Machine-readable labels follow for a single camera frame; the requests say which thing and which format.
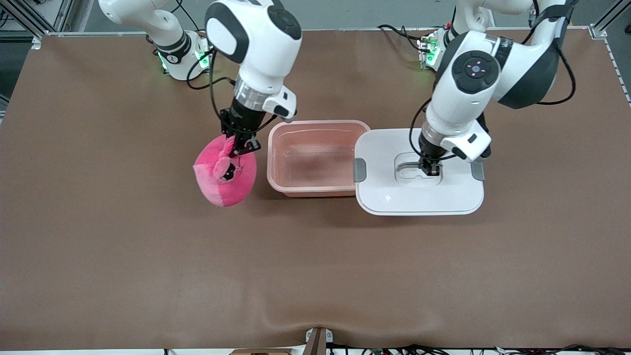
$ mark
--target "table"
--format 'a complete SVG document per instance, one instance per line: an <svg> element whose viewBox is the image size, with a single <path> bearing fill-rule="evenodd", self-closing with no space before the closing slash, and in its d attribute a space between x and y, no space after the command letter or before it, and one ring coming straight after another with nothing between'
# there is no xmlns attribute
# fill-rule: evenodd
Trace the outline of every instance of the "table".
<svg viewBox="0 0 631 355"><path fill-rule="evenodd" d="M287 346L318 325L362 347L631 347L630 108L603 42L563 48L570 103L489 106L477 212L391 218L284 197L265 148L251 196L215 208L192 171L219 134L207 91L142 37L46 37L0 126L0 349ZM391 32L307 32L286 80L298 119L373 129L407 127L432 83Z"/></svg>

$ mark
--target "black cable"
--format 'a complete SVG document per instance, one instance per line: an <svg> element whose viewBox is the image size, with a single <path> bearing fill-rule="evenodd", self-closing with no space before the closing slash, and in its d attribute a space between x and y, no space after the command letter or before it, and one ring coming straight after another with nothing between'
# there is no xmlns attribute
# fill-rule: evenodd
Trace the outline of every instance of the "black cable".
<svg viewBox="0 0 631 355"><path fill-rule="evenodd" d="M210 59L210 79L208 82L212 83L213 82L213 72L215 70L215 59L217 58L217 50L213 49L212 51L209 52L213 58ZM210 102L213 104L213 110L215 111L215 114L217 115L218 118L221 118L221 114L219 113L219 110L217 109L217 103L215 102L215 90L213 90L213 86L214 85L210 85Z"/></svg>
<svg viewBox="0 0 631 355"><path fill-rule="evenodd" d="M523 41L521 41L521 44L526 44L526 42L528 42L528 40L530 39L530 37L532 37L532 36L533 36L533 34L534 34L534 29L535 29L535 28L537 28L537 26L535 26L535 27L533 27L533 28L531 28L531 29L530 29L530 32L528 32L528 35L526 36L526 38L525 38Z"/></svg>
<svg viewBox="0 0 631 355"><path fill-rule="evenodd" d="M173 9L171 11L171 13L175 12L178 9L182 9L182 11L184 11L184 13L186 14L186 16L189 18L189 20L192 22L193 26L195 26L195 31L199 32L200 29L197 26L197 23L195 23L195 20L193 20L193 17L191 17L191 15L189 14L188 11L186 11L186 9L184 8L184 6L182 5L182 1L184 0L175 0L175 2L177 3L177 6L175 7L175 9Z"/></svg>
<svg viewBox="0 0 631 355"><path fill-rule="evenodd" d="M558 42L555 42L555 47L557 49L558 55L561 57L561 61L563 62L563 65L565 66L565 69L567 70L567 74L570 76L570 81L572 82L572 90L570 91L570 94L566 98L564 98L563 100L552 101L552 102L537 102L538 105L559 105L559 104L563 104L564 102L568 102L569 100L571 100L572 97L574 97L574 94L576 93L576 77L574 76L574 72L572 71L572 67L570 66L570 63L567 61L567 58L565 57L565 54L561 50L561 47L559 47Z"/></svg>
<svg viewBox="0 0 631 355"><path fill-rule="evenodd" d="M516 349L516 351L506 352L505 355L555 355L562 351L588 351L588 352L596 352L600 355L607 355L607 351L598 349L591 346L585 346L580 344L572 344L564 347L563 349L546 351L544 349L534 349L534 350L523 350Z"/></svg>
<svg viewBox="0 0 631 355"><path fill-rule="evenodd" d="M419 52L423 52L423 53L429 53L430 52L428 49L420 49L416 44L414 44L412 42L412 39L411 39L410 35L408 35L408 31L405 29L405 26L401 26L401 31L403 31L403 33L405 34L405 38L408 39L408 42L410 43L412 48L416 49Z"/></svg>
<svg viewBox="0 0 631 355"><path fill-rule="evenodd" d="M533 6L534 6L534 15L535 16L539 16L540 12L539 12L539 2L537 0L533 0Z"/></svg>
<svg viewBox="0 0 631 355"><path fill-rule="evenodd" d="M2 10L0 13L0 22L2 22L2 24L0 24L0 28L4 27L7 23L7 21L12 20L11 18L9 18L9 13L5 12L5 10Z"/></svg>
<svg viewBox="0 0 631 355"><path fill-rule="evenodd" d="M399 36L405 37L408 39L408 42L410 43L410 45L412 46L412 48L416 49L419 52L424 52L424 53L429 53L430 51L427 49L421 49L419 48L416 44L414 44L414 42L412 42L412 40L421 40L421 37L416 37L416 36L412 36L408 33L408 31L405 29L405 26L401 26L401 30L398 30L397 28L394 28L391 25L379 25L377 26L377 28L380 29L384 29L384 28L388 28L392 31L394 31L394 33L398 34Z"/></svg>
<svg viewBox="0 0 631 355"><path fill-rule="evenodd" d="M272 123L272 121L274 121L277 118L278 118L277 114L272 115L270 119L268 119L265 123L263 123L260 127L258 127L254 131L242 131L241 129L237 129L237 128L230 128L230 130L233 132L239 132L239 133L257 133L257 132L262 131L265 127L267 127L270 123Z"/></svg>
<svg viewBox="0 0 631 355"><path fill-rule="evenodd" d="M536 20L536 19L537 19L537 17L539 17L539 2L537 2L537 0L533 0L533 6L534 6L534 19ZM531 29L530 29L530 32L528 33L528 35L526 36L526 38L525 38L523 41L521 41L521 44L526 44L526 42L528 42L528 40L530 39L530 37L532 37L532 36L533 36L533 34L534 34L534 29L535 29L536 27L537 27L537 26L535 26L535 27L533 27L533 28L531 28Z"/></svg>
<svg viewBox="0 0 631 355"><path fill-rule="evenodd" d="M405 33L401 32L398 28L394 28L392 25L383 24L383 25L377 26L377 28L380 28L380 29L388 28L388 29L394 31L394 33L398 34L399 36L409 37L409 38L411 38L413 40L420 40L421 39L421 37L406 36Z"/></svg>
<svg viewBox="0 0 631 355"><path fill-rule="evenodd" d="M186 74L186 85L188 85L188 87L189 87L189 88L191 88L191 89L193 89L193 90L203 90L203 89L208 88L208 87L210 86L210 84L206 84L206 85L204 85L204 86L202 86L202 87L194 87L194 86L191 84L191 80L192 80L192 78L191 78L191 74L193 74L193 70L195 70L195 68L197 68L197 65L199 64L199 62L201 62L202 60L206 59L206 58L207 58L207 57L208 57L211 53L212 53L212 51L211 51L211 52L206 52L206 53L204 53L204 54L203 54L203 55L202 55L202 56L198 59L198 61L197 61L197 62L195 62L195 64L193 64L193 65L191 66L191 68L189 69L188 74ZM213 62L213 60L214 60L214 59L215 59L215 56L213 55L213 59L211 60L211 68L212 68L212 62Z"/></svg>
<svg viewBox="0 0 631 355"><path fill-rule="evenodd" d="M421 112L423 112L423 110L427 107L427 105L429 105L429 103L432 101L432 98L430 97L429 99L427 99L427 101L425 101L425 103L418 109L418 111L416 112L416 114L414 115L414 118L412 119L412 123L410 124L410 133L408 135L408 140L410 141L410 146L412 147L412 150L414 150L414 153L418 154L419 157L426 159L426 160L431 160L434 162L439 162L441 160L447 160L447 159L451 159L454 158L456 156L456 154L454 155L448 155L446 157L440 157L440 158L430 158L425 156L423 153L419 152L418 149L416 149L416 147L414 146L414 142L412 141L412 132L414 130L414 125L416 124L416 119L418 118L418 116L421 114ZM428 347L422 347L422 346L411 346L411 349L421 349L422 351L425 352L429 352L426 351L425 349L429 349ZM446 353L443 350L440 350L443 352L443 354L439 353L440 355L449 355L448 353Z"/></svg>

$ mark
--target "pink plastic container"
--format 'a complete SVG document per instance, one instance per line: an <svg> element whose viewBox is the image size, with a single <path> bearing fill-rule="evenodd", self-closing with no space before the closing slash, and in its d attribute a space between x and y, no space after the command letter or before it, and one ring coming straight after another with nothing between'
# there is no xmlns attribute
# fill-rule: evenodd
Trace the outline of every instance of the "pink plastic container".
<svg viewBox="0 0 631 355"><path fill-rule="evenodd" d="M355 143L361 121L279 123L269 133L268 182L290 197L354 196Z"/></svg>

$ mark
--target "circular button panel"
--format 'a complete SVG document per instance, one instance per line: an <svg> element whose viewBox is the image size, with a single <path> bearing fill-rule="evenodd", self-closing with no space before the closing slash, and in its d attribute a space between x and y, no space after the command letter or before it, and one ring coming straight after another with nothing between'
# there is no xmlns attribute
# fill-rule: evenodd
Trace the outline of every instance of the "circular button panel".
<svg viewBox="0 0 631 355"><path fill-rule="evenodd" d="M489 53L468 51L454 60L451 71L460 91L477 93L495 83L500 65Z"/></svg>
<svg viewBox="0 0 631 355"><path fill-rule="evenodd" d="M285 32L291 38L298 40L302 37L300 24L291 12L279 6L270 6L268 7L268 16L279 30Z"/></svg>

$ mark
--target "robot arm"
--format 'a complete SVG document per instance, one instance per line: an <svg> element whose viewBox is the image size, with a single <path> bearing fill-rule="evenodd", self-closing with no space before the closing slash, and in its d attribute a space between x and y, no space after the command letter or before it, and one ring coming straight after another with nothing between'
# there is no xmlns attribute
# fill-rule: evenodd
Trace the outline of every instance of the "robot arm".
<svg viewBox="0 0 631 355"><path fill-rule="evenodd" d="M184 31L175 15L160 10L168 0L98 0L112 22L144 30L158 49L163 67L176 80L197 77L208 66L198 60L208 51L207 42L192 31Z"/></svg>
<svg viewBox="0 0 631 355"><path fill-rule="evenodd" d="M424 49L427 66L438 70L449 43L461 33L486 32L490 25L491 11L507 15L519 15L528 11L533 0L456 0L454 17L448 28L441 28L428 36Z"/></svg>
<svg viewBox="0 0 631 355"><path fill-rule="evenodd" d="M232 105L222 110L222 131L235 135L234 155L260 148L255 130L266 113L286 122L296 95L284 86L302 43L295 17L278 0L217 0L206 12L208 41L239 64Z"/></svg>
<svg viewBox="0 0 631 355"><path fill-rule="evenodd" d="M427 175L440 174L437 159L447 152L472 162L486 150L491 138L476 119L491 99L518 109L546 95L575 0L567 2L540 0L543 10L531 45L475 31L451 42L419 137Z"/></svg>

